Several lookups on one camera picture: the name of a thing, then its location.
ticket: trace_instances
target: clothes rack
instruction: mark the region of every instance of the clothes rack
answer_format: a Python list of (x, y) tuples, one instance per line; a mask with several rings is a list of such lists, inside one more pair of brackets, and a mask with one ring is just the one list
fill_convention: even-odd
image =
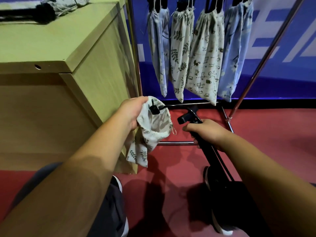
[[(252, 84), (255, 82), (257, 77), (259, 76), (261, 70), (265, 66), (266, 62), (272, 55), (273, 51), (275, 50), (277, 44), (281, 40), (282, 36), (284, 35), (286, 29), (290, 25), (291, 21), (293, 20), (295, 14), (297, 13), (298, 9), (300, 8), (301, 4), (304, 0), (296, 0), (293, 7), (291, 8), (289, 14), (287, 15), (285, 21), (283, 22), (282, 26), (280, 27), (278, 33), (276, 34), (275, 38), (273, 39), (270, 47), (267, 49), (266, 53), (264, 54), (262, 60), (260, 61), (259, 65), (257, 66), (255, 72), (253, 73), (250, 81), (248, 82), (246, 88), (244, 89), (243, 93), (239, 97), (237, 103), (235, 104), (234, 108), (231, 110), (229, 115), (226, 114), (224, 108), (221, 106), (219, 108), (219, 111), (223, 113), (224, 121), (227, 125), (227, 128), (231, 131), (233, 131), (233, 128), (231, 126), (231, 119), (233, 118), (233, 115), (239, 108), (240, 104), (246, 97), (247, 93), (249, 92)], [(136, 43), (136, 36), (135, 36), (135, 26), (134, 26), (134, 14), (133, 14), (133, 5), (132, 0), (126, 0), (126, 9), (127, 9), (127, 15), (128, 15), (128, 22), (130, 25), (131, 30), (131, 41), (132, 41), (132, 52), (133, 52), (133, 58), (135, 63), (135, 70), (136, 70), (136, 77), (137, 77), (137, 86), (138, 86), (138, 92), (139, 95), (142, 95), (142, 85), (141, 85), (141, 79), (140, 79), (140, 70), (139, 70), (139, 59), (138, 59), (138, 47)], [(179, 106), (182, 105), (200, 105), (200, 104), (209, 104), (205, 102), (197, 102), (197, 103), (189, 103), (189, 104), (179, 104)], [(193, 141), (161, 141), (158, 145), (195, 145)]]

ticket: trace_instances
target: forearm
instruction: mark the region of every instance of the forearm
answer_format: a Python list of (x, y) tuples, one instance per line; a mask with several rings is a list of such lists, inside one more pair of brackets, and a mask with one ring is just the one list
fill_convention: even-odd
[(274, 234), (315, 236), (316, 188), (239, 136), (230, 134), (224, 142), (223, 150)]
[(86, 236), (130, 131), (114, 114), (45, 178), (0, 226), (0, 236)]

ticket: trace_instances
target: red floor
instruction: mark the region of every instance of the red floor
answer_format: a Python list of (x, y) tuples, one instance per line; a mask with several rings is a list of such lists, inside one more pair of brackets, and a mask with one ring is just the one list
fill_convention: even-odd
[[(172, 111), (177, 135), (168, 140), (190, 140), (177, 124), (184, 111)], [(200, 110), (200, 118), (221, 122), (216, 110)], [(236, 134), (247, 139), (271, 158), (303, 179), (316, 183), (315, 109), (239, 110), (231, 124)], [(239, 176), (221, 153), (235, 179)], [(148, 169), (137, 175), (118, 174), (123, 184), (129, 236), (220, 236), (207, 224), (201, 206), (206, 197), (202, 171), (207, 161), (195, 146), (158, 146), (148, 157)], [(0, 220), (32, 172), (0, 171)], [(233, 236), (247, 236), (235, 231)]]

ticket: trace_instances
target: light blue bag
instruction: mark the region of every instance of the light blue bag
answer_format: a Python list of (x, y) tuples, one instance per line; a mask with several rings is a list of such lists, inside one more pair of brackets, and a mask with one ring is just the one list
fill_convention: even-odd
[(217, 96), (228, 102), (231, 102), (231, 96), (235, 92), (244, 65), (252, 14), (252, 0), (241, 2), (225, 12), (224, 57)]
[(161, 94), (166, 97), (169, 74), (169, 9), (161, 8), (159, 13), (156, 12), (154, 0), (154, 8), (148, 12), (148, 39), (151, 52), (151, 59), (155, 69), (156, 77), (160, 85)]

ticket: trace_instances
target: hand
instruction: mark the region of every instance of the hand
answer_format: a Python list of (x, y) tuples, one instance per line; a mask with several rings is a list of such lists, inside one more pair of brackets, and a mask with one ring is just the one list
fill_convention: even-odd
[(230, 131), (217, 124), (215, 121), (204, 119), (202, 124), (189, 123), (183, 127), (184, 131), (193, 131), (198, 133), (204, 140), (213, 144), (216, 149), (222, 151), (226, 143), (227, 136), (231, 134)]
[(117, 112), (120, 113), (123, 117), (127, 118), (128, 124), (130, 125), (132, 131), (136, 129), (136, 118), (139, 116), (143, 104), (147, 101), (148, 96), (140, 96), (124, 100), (121, 103)]

